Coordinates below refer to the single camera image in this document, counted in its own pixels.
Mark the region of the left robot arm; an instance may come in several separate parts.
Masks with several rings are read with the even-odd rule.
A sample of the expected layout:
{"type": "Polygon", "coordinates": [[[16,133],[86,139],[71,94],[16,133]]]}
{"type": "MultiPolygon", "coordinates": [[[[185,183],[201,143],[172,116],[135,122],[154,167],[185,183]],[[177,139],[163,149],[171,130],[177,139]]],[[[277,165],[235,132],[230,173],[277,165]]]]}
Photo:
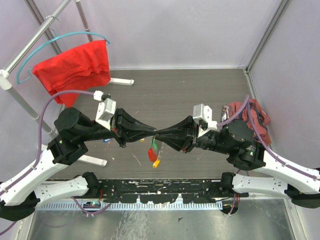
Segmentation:
{"type": "Polygon", "coordinates": [[[68,107],[54,122],[58,136],[36,160],[12,179],[0,185],[0,217],[12,222],[31,215],[36,208],[68,197],[95,198],[101,184],[93,172],[53,185],[43,183],[88,152],[88,141],[115,139],[120,147],[154,136],[157,130],[130,116],[123,108],[97,110],[91,120],[78,109],[68,107]]]}

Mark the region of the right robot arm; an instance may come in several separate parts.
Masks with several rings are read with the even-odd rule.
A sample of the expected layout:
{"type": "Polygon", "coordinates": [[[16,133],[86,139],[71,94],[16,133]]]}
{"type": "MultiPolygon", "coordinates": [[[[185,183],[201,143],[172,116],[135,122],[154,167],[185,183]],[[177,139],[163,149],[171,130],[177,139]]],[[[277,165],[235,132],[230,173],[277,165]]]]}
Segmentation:
{"type": "Polygon", "coordinates": [[[264,177],[224,172],[219,191],[225,197],[261,193],[290,199],[294,205],[316,209],[320,206],[320,170],[287,160],[254,139],[254,131],[235,119],[218,128],[218,123],[194,120],[161,129],[155,139],[172,149],[189,153],[194,148],[227,155],[238,170],[265,174],[264,177]]]}

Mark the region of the blue tag key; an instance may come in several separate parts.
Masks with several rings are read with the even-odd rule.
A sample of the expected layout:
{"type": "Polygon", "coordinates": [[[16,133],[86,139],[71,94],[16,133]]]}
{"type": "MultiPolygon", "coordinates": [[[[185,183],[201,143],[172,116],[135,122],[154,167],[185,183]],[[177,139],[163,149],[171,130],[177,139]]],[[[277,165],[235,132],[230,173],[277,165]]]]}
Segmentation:
{"type": "Polygon", "coordinates": [[[112,138],[103,139],[102,142],[103,142],[103,143],[109,143],[111,140],[112,140],[112,138]]]}

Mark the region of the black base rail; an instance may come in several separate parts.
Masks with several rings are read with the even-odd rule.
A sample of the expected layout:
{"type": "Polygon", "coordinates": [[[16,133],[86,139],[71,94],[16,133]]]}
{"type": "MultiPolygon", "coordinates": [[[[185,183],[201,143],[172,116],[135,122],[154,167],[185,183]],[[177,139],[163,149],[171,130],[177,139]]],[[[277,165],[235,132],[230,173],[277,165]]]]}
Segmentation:
{"type": "Polygon", "coordinates": [[[171,204],[181,197],[184,204],[202,204],[234,196],[231,190],[223,190],[216,179],[100,179],[99,184],[95,195],[75,198],[96,200],[101,197],[104,203],[171,204]]]}

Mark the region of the red cloth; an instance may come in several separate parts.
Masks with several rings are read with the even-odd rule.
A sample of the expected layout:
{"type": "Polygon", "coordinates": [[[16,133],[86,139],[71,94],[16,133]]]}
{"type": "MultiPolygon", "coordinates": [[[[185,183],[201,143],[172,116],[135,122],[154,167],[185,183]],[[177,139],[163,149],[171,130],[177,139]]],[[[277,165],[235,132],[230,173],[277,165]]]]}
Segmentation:
{"type": "Polygon", "coordinates": [[[110,80],[106,40],[94,40],[46,59],[32,69],[47,92],[86,91],[103,87],[110,80]]]}

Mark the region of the green tag key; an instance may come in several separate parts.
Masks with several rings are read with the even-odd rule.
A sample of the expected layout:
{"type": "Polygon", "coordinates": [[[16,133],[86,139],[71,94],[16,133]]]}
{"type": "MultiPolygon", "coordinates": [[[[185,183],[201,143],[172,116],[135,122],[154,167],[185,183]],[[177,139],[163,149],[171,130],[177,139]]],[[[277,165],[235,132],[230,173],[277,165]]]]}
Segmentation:
{"type": "Polygon", "coordinates": [[[155,140],[153,140],[153,141],[152,141],[152,146],[153,146],[153,148],[154,148],[155,150],[157,150],[157,149],[158,149],[158,147],[157,147],[157,143],[156,143],[156,141],[155,141],[155,140]]]}

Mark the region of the metal key holder red handle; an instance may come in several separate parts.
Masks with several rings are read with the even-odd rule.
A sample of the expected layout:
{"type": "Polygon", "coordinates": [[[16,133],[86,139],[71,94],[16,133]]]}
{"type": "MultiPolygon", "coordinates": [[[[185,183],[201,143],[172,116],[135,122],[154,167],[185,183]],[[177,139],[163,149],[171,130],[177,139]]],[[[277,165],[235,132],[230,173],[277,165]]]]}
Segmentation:
{"type": "Polygon", "coordinates": [[[151,143],[150,143],[150,146],[149,146],[149,149],[148,149],[148,159],[154,163],[157,159],[160,158],[160,154],[161,154],[161,151],[163,150],[163,142],[158,140],[156,138],[156,136],[153,136],[152,139],[151,139],[151,143]],[[157,150],[155,150],[153,148],[153,140],[155,140],[156,144],[157,144],[157,150]]]}

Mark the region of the teal clothes hanger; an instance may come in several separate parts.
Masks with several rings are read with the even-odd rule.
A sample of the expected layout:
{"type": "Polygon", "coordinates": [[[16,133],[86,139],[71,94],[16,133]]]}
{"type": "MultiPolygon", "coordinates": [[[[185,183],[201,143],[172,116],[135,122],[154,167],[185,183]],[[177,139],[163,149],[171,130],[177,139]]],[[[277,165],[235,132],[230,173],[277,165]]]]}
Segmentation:
{"type": "Polygon", "coordinates": [[[31,77],[32,77],[32,74],[31,74],[31,68],[29,68],[27,70],[27,73],[28,73],[28,77],[23,79],[23,80],[20,80],[20,74],[23,70],[23,68],[25,67],[25,65],[28,63],[28,61],[36,54],[38,53],[41,49],[43,49],[44,47],[50,45],[51,43],[54,43],[56,42],[57,40],[60,40],[60,39],[63,39],[63,38],[66,38],[66,37],[70,37],[70,36],[75,36],[75,35],[87,35],[87,36],[96,36],[96,37],[100,37],[102,39],[104,39],[106,41],[106,45],[108,46],[110,44],[110,41],[105,37],[103,36],[102,34],[99,34],[99,33],[96,33],[96,32],[91,32],[91,31],[75,31],[75,32],[68,32],[68,33],[65,33],[65,34],[62,34],[62,35],[58,35],[50,40],[48,40],[47,42],[41,44],[39,47],[37,47],[35,50],[33,50],[27,57],[26,59],[22,62],[21,66],[18,68],[18,71],[16,73],[16,84],[17,85],[20,85],[24,82],[26,82],[27,80],[29,80],[31,77]]]}

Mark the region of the reddish shirt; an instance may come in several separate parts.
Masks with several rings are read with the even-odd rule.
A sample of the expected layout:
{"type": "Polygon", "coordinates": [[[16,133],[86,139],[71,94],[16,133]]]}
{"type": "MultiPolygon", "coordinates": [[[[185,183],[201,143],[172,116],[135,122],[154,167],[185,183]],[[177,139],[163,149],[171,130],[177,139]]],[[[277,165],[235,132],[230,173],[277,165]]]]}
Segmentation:
{"type": "MultiPolygon", "coordinates": [[[[269,146],[272,143],[267,128],[267,124],[269,124],[271,121],[270,117],[266,114],[266,112],[263,110],[263,108],[256,99],[250,98],[248,100],[248,104],[254,126],[257,129],[261,139],[267,146],[269,146]]],[[[239,101],[234,101],[224,105],[221,110],[221,122],[224,122],[228,120],[230,117],[232,117],[238,110],[241,109],[242,105],[243,103],[239,101]]],[[[246,123],[248,128],[253,130],[252,124],[249,121],[249,117],[247,115],[246,107],[244,107],[244,109],[241,110],[241,112],[236,118],[241,119],[243,122],[246,123]]]]}

